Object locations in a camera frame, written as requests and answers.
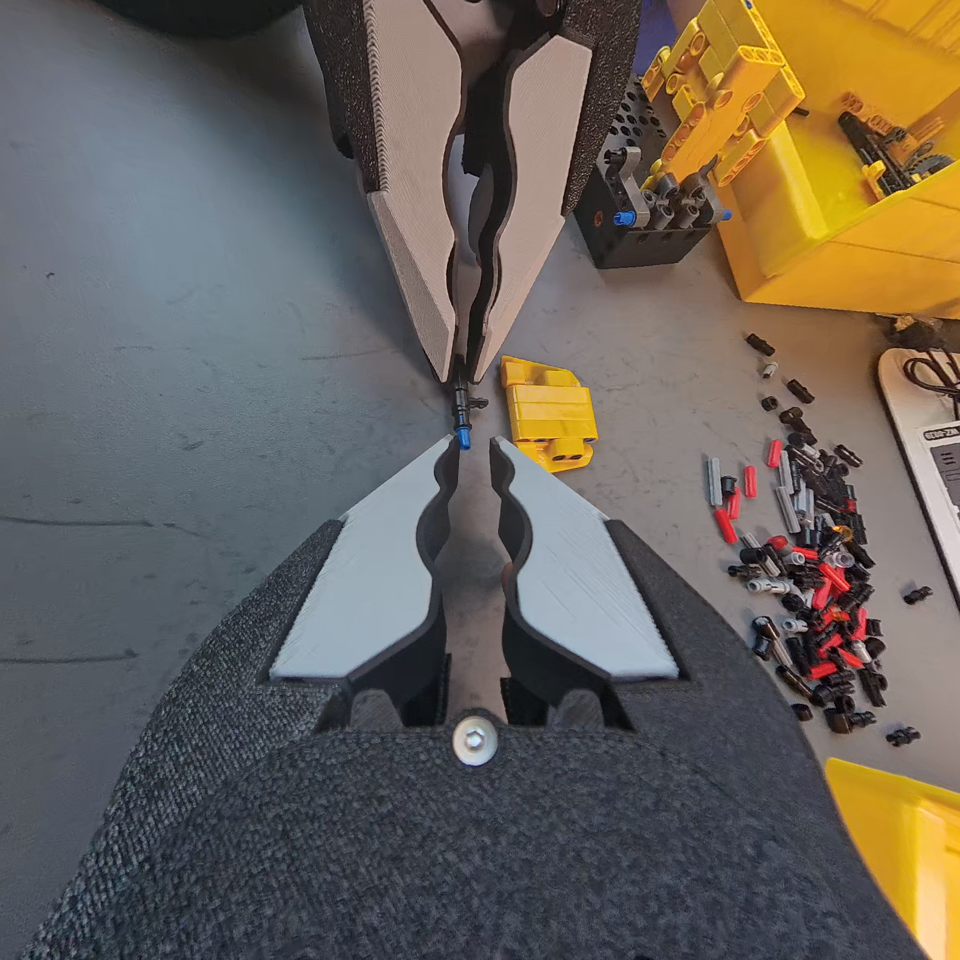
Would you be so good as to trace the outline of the black and yellow lego model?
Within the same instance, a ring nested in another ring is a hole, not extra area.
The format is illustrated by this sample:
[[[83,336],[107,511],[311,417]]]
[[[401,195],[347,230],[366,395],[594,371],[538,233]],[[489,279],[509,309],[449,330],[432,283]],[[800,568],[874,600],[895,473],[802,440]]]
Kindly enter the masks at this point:
[[[631,74],[574,214],[600,270],[679,263],[805,92],[757,2],[704,2]]]

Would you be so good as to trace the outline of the yellow plastic bin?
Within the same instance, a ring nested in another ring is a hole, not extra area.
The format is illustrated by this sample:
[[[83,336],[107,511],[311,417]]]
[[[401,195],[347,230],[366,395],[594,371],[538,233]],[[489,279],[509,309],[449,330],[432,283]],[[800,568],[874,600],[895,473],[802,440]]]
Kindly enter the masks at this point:
[[[933,959],[959,957],[959,794],[830,758],[825,775],[874,880]]]
[[[791,115],[719,190],[719,225],[749,303],[958,318],[958,2],[756,2],[797,76]],[[853,94],[953,162],[879,198],[839,126]]]

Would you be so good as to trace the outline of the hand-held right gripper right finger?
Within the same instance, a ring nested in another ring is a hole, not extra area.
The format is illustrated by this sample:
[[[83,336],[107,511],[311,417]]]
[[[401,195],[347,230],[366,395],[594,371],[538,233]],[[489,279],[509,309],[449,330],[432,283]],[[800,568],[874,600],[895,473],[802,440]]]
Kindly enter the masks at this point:
[[[678,680],[681,668],[615,544],[610,518],[507,438],[489,442],[489,470],[519,641],[601,684]]]

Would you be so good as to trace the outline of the yellow lego block assembly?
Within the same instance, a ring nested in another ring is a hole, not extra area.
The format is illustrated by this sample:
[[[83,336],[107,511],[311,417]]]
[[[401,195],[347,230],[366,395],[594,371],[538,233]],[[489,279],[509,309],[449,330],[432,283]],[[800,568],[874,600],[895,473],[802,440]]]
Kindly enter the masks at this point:
[[[591,391],[569,369],[504,355],[512,443],[547,472],[587,466],[598,439]]]

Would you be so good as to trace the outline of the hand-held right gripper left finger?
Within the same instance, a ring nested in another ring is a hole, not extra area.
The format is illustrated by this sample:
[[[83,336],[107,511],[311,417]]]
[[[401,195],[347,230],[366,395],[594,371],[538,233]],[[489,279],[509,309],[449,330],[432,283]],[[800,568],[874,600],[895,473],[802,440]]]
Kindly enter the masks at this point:
[[[426,685],[446,622],[436,560],[450,537],[461,448],[446,435],[340,517],[270,665],[272,681]]]

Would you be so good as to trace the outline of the black connector with blue pin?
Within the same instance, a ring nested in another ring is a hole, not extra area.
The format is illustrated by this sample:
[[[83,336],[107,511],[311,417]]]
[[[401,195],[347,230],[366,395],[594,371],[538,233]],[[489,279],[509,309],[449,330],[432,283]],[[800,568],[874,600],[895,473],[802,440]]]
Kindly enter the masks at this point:
[[[461,374],[452,378],[451,390],[454,432],[460,450],[469,451],[473,445],[473,412],[486,409],[489,406],[489,401],[485,397],[472,396],[469,384]]]

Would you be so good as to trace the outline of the instruction booklet on stand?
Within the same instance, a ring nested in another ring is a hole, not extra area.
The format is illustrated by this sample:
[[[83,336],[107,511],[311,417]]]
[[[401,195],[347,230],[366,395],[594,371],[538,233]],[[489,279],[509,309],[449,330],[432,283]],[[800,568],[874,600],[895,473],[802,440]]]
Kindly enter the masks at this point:
[[[943,347],[926,351],[890,348],[877,363],[877,382],[894,435],[909,471],[900,430],[959,422],[959,354]],[[920,508],[936,546],[955,601],[959,600],[958,531],[933,524],[917,492]]]

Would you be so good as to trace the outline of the pile of small lego pieces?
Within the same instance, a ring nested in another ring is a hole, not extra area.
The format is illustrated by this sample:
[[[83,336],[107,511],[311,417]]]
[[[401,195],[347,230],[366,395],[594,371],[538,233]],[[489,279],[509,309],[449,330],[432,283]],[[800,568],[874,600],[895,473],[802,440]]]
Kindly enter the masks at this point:
[[[722,539],[739,550],[727,575],[786,614],[779,625],[753,619],[753,654],[775,665],[799,721],[818,711],[835,736],[849,736],[878,724],[887,707],[887,646],[869,609],[877,564],[856,486],[881,470],[847,444],[821,443],[799,406],[773,394],[759,403],[779,423],[762,471],[746,462],[726,474],[707,458],[707,502]]]

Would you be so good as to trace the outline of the heap of dark lego parts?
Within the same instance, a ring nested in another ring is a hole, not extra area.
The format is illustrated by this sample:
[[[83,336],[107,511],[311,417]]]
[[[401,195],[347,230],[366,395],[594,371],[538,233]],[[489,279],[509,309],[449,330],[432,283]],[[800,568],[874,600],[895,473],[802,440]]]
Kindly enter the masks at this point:
[[[899,125],[857,92],[841,95],[837,124],[861,162],[861,174],[874,201],[905,191],[948,169],[956,158],[937,150],[947,128],[941,111]]]

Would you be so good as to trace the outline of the person's left forearm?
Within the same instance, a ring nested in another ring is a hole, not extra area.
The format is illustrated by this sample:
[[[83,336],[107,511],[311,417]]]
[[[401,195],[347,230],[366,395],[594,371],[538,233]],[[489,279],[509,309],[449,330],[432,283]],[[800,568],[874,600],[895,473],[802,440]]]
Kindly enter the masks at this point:
[[[176,38],[235,40],[261,31],[302,1],[97,1],[139,26]]]

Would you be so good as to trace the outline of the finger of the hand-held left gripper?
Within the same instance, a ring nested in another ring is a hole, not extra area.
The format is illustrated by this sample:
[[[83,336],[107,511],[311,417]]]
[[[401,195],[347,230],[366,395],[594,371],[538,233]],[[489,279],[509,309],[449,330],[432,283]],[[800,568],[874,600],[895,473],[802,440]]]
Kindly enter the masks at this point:
[[[364,27],[378,174],[367,202],[414,332],[445,382],[457,332],[446,185],[466,101],[461,49],[432,2],[367,1]]]
[[[564,199],[592,51],[546,34],[494,74],[468,234],[480,269],[466,332],[478,383],[500,352],[565,223]]]

